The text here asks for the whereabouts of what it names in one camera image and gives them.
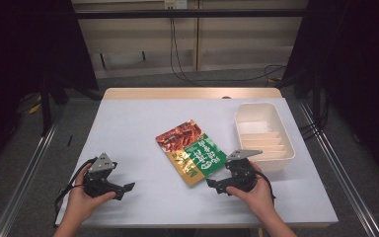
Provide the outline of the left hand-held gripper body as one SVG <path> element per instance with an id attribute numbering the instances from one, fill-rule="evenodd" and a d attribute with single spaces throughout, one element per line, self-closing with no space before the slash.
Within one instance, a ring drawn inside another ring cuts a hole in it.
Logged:
<path id="1" fill-rule="evenodd" d="M 95 198 L 114 192 L 115 187 L 108 181 L 108 176 L 115 167 L 116 162 L 113 162 L 106 153 L 97 157 L 84 176 L 85 193 Z"/>

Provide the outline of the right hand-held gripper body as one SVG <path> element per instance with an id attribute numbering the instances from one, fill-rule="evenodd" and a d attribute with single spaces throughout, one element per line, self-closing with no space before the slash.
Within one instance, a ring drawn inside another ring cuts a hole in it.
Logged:
<path id="1" fill-rule="evenodd" d="M 233 151 L 225 163 L 225 168 L 231 172 L 231 178 L 225 185 L 234 187 L 244 192 L 249 192 L 257 183 L 257 176 L 261 173 L 256 170 L 249 157 L 262 154 L 261 150 L 237 149 Z"/>

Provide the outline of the person's left hand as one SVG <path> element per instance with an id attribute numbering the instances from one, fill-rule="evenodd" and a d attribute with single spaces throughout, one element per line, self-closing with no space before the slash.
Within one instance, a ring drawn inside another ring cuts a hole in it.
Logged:
<path id="1" fill-rule="evenodd" d="M 89 168 L 90 164 L 87 164 L 81 169 L 75 179 L 74 188 L 69 193 L 66 211 L 63 216 L 63 221 L 66 223 L 81 224 L 92 215 L 98 206 L 115 197 L 115 192 L 108 192 L 99 197 L 90 197 L 85 193 L 83 187 L 84 176 Z"/>

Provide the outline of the person's right hand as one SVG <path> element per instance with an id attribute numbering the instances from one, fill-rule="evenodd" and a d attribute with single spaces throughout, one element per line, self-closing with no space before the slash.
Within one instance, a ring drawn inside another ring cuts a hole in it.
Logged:
<path id="1" fill-rule="evenodd" d="M 256 175 L 256 178 L 256 185 L 249 192 L 231 186 L 227 187 L 226 191 L 228 194 L 241 199 L 260 222 L 266 223 L 272 216 L 276 215 L 276 211 L 268 182 L 261 175 Z"/>

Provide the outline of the red green yellow snack packet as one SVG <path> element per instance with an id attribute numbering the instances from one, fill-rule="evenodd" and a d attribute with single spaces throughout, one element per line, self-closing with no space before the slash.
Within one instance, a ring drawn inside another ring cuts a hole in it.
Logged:
<path id="1" fill-rule="evenodd" d="M 193 119 L 158 135 L 156 142 L 189 186 L 216 172 L 227 160 Z"/>

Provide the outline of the white table mat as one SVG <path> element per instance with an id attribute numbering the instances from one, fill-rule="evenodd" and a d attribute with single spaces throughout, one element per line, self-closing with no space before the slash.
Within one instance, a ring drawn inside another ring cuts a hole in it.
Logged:
<path id="1" fill-rule="evenodd" d="M 240 99 L 114 100 L 101 102 L 78 161 L 107 153 L 118 166 L 110 180 L 134 188 L 101 205 L 85 221 L 102 228 L 255 228 L 258 220 L 236 197 L 206 182 L 190 187 L 157 144 L 159 134 L 193 119 L 225 153 L 239 147 L 234 121 Z M 280 172 L 268 173 L 275 208 L 294 227 L 337 222 L 327 192 L 284 99 L 270 99 L 294 147 Z"/>

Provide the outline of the white plastic container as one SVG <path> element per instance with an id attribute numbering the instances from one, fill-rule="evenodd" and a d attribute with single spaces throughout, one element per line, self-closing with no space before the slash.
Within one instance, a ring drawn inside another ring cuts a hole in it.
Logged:
<path id="1" fill-rule="evenodd" d="M 274 104 L 242 104 L 235 113 L 235 124 L 241 148 L 261 151 L 249 160 L 263 171 L 280 171 L 294 159 L 295 150 Z"/>

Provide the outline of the black metal stand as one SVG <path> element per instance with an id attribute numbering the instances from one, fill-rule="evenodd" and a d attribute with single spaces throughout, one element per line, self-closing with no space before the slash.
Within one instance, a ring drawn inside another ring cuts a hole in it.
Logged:
<path id="1" fill-rule="evenodd" d="M 45 74 L 41 79 L 39 93 L 43 121 L 42 136 L 45 136 L 52 126 L 50 99 L 57 105 L 65 105 L 69 101 L 64 86 L 63 79 L 55 74 Z"/>

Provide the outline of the wooden table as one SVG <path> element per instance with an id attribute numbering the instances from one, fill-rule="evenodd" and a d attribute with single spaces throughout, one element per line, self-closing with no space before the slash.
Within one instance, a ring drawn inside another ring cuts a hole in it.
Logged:
<path id="1" fill-rule="evenodd" d="M 104 100 L 281 98 L 275 88 L 109 88 Z"/>

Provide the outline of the black curtain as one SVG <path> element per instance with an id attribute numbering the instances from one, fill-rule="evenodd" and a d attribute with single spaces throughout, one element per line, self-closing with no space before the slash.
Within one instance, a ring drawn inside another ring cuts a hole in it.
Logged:
<path id="1" fill-rule="evenodd" d="M 0 149 L 21 99 L 46 87 L 99 88 L 72 0 L 0 0 Z"/>
<path id="2" fill-rule="evenodd" d="M 379 166 L 379 0 L 308 0 L 283 75 L 304 97 L 320 82 Z"/>

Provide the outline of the black horizontal bar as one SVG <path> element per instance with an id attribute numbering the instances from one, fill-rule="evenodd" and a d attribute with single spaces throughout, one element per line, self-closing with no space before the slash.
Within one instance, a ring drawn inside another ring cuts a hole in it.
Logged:
<path id="1" fill-rule="evenodd" d="M 76 11 L 78 19 L 158 19 L 158 18 L 245 18 L 245 17 L 303 17 L 306 10 L 136 10 L 136 11 Z"/>

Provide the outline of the metal floor rail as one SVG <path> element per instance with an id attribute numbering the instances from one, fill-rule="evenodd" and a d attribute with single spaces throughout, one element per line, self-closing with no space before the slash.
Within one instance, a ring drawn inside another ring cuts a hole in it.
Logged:
<path id="1" fill-rule="evenodd" d="M 26 165 L 19 171 L 21 176 L 14 181 L 5 182 L 7 186 L 14 187 L 10 194 L 10 198 L 4 205 L 4 209 L 0 214 L 0 237 L 7 237 L 13 223 L 19 214 L 23 202 L 28 194 L 29 188 L 33 183 L 34 177 L 38 171 L 38 167 L 45 155 L 45 152 L 51 143 L 52 137 L 55 134 L 59 121 L 63 117 L 64 107 L 60 107 L 54 112 L 54 116 L 50 117 L 50 124 L 46 125 L 47 118 L 40 121 L 39 136 L 34 136 L 34 141 L 23 142 L 31 147 L 34 152 L 24 155 L 27 159 Z"/>
<path id="2" fill-rule="evenodd" d="M 361 195 L 358 193 L 331 142 L 323 130 L 316 126 L 313 119 L 312 109 L 304 100 L 299 102 L 299 106 L 308 124 L 312 127 L 313 136 L 319 142 L 321 149 L 329 161 L 329 164 L 334 171 L 335 176 L 337 177 L 342 190 L 348 199 L 348 202 L 353 208 L 355 215 L 364 228 L 366 235 L 368 237 L 379 237 L 379 225 L 377 224 L 375 217 L 369 210 Z"/>

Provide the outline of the white wall power outlet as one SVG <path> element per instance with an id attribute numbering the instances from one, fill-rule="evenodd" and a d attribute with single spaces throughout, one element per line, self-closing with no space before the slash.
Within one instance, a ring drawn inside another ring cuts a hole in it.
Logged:
<path id="1" fill-rule="evenodd" d="M 164 0 L 164 8 L 166 10 L 185 10 L 188 7 L 187 0 Z"/>

